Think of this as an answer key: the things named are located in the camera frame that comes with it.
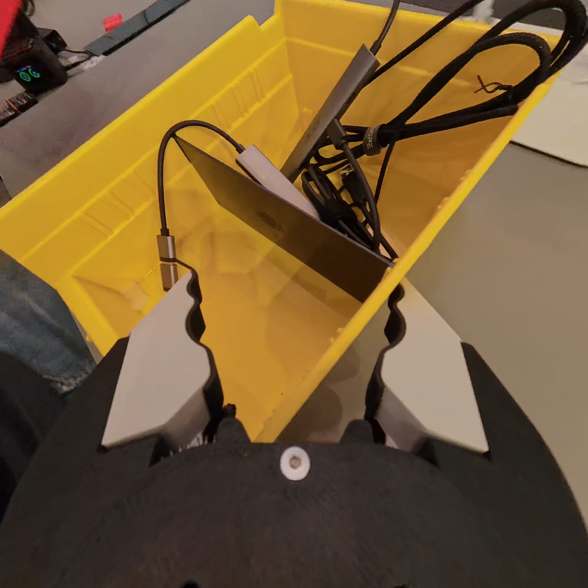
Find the grey usb hub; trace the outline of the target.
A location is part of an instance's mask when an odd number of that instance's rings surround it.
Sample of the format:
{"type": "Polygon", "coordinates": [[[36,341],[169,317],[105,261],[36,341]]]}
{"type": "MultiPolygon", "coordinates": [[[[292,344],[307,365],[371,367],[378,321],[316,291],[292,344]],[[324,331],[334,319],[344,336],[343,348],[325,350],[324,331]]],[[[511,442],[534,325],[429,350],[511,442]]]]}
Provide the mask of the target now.
{"type": "Polygon", "coordinates": [[[305,130],[281,173],[294,182],[318,141],[326,134],[333,119],[341,119],[359,92],[376,72],[379,62],[367,46],[361,45],[326,101],[305,130]]]}

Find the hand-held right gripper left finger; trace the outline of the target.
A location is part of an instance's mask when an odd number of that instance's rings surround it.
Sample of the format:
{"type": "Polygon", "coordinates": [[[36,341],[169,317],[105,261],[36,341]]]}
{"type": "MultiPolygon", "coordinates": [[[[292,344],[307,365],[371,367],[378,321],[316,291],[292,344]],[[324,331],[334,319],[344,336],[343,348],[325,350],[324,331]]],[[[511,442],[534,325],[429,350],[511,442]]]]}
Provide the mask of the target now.
{"type": "Polygon", "coordinates": [[[223,414],[195,272],[187,272],[130,331],[101,444],[152,435],[170,448],[202,444],[223,414]]]}

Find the yellow plastic bin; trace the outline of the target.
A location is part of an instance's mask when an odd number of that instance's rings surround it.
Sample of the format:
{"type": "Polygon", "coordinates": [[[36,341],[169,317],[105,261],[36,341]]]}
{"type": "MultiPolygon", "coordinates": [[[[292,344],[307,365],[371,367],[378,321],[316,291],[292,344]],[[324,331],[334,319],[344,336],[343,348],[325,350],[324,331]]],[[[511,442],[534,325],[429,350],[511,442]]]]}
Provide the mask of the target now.
{"type": "MultiPolygon", "coordinates": [[[[174,123],[201,119],[282,166],[382,7],[276,1],[216,40],[1,210],[1,249],[59,292],[102,354],[160,301],[156,156],[174,123]]],[[[489,169],[552,80],[514,116],[406,139],[378,209],[400,255],[361,304],[222,209],[181,150],[166,153],[179,257],[200,278],[226,402],[272,442],[489,169]]]]}

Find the black bin divider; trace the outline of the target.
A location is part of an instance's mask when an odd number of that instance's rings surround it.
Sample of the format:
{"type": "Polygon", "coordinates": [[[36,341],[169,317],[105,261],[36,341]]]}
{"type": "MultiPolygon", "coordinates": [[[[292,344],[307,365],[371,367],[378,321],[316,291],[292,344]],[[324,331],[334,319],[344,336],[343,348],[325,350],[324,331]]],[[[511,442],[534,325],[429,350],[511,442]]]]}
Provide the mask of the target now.
{"type": "Polygon", "coordinates": [[[216,202],[274,245],[365,302],[392,262],[177,137],[176,143],[216,202]]]}

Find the person's jeans leg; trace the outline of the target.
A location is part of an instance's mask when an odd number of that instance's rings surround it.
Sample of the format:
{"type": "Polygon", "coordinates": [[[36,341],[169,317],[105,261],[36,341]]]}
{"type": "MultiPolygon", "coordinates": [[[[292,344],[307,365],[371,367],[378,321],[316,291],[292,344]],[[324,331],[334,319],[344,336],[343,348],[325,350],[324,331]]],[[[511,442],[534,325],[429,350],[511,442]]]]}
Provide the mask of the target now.
{"type": "Polygon", "coordinates": [[[61,396],[73,392],[96,366],[57,291],[4,252],[1,352],[27,365],[61,396]]]}

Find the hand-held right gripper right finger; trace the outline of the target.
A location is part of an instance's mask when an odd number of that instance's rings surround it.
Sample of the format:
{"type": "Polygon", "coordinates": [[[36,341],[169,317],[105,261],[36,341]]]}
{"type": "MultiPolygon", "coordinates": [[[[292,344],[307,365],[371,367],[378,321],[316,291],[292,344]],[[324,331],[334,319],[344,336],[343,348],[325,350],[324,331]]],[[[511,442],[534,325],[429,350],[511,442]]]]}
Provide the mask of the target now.
{"type": "Polygon", "coordinates": [[[408,281],[395,287],[387,308],[387,346],[366,390],[376,443],[417,453],[437,439],[488,452],[460,337],[408,281]]]}

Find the black charger with display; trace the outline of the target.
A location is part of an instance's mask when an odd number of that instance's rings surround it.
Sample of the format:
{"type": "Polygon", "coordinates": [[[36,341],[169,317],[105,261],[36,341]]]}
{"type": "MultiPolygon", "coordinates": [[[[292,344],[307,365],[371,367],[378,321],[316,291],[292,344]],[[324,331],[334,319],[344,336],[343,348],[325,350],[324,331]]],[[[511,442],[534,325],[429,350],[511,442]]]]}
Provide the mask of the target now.
{"type": "Polygon", "coordinates": [[[45,41],[25,37],[4,47],[1,67],[28,93],[35,96],[68,82],[68,71],[45,41]]]}

